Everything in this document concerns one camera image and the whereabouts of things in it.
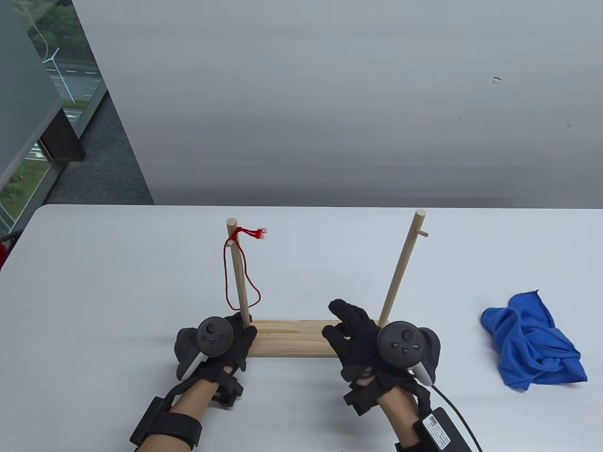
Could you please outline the person's left hand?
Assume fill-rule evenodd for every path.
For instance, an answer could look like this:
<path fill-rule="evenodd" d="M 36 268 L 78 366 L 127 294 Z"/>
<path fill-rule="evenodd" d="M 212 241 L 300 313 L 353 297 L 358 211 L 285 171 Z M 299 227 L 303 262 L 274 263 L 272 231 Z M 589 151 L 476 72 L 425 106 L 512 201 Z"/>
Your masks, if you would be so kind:
<path fill-rule="evenodd" d="M 258 330 L 245 326 L 240 313 L 221 318 L 213 316 L 200 323 L 196 342 L 198 356 L 187 369 L 188 375 L 218 385 L 212 397 L 223 408 L 233 407 L 243 394 L 235 373 L 245 371 L 247 356 Z"/>

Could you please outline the person's right hand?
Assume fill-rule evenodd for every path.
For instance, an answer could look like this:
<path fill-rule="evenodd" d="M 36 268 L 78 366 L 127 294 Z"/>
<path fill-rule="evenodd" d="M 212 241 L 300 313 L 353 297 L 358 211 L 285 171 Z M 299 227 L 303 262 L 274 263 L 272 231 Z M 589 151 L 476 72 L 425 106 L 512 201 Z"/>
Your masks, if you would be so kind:
<path fill-rule="evenodd" d="M 331 301 L 329 311 L 340 322 L 325 326 L 322 336 L 342 364 L 342 378 L 350 384 L 350 392 L 344 396 L 346 404 L 361 416 L 376 406 L 381 396 L 398 387 L 416 397 L 420 416 L 428 415 L 431 412 L 429 390 L 408 370 L 392 366 L 380 355 L 377 338 L 383 329 L 366 311 L 342 299 Z"/>

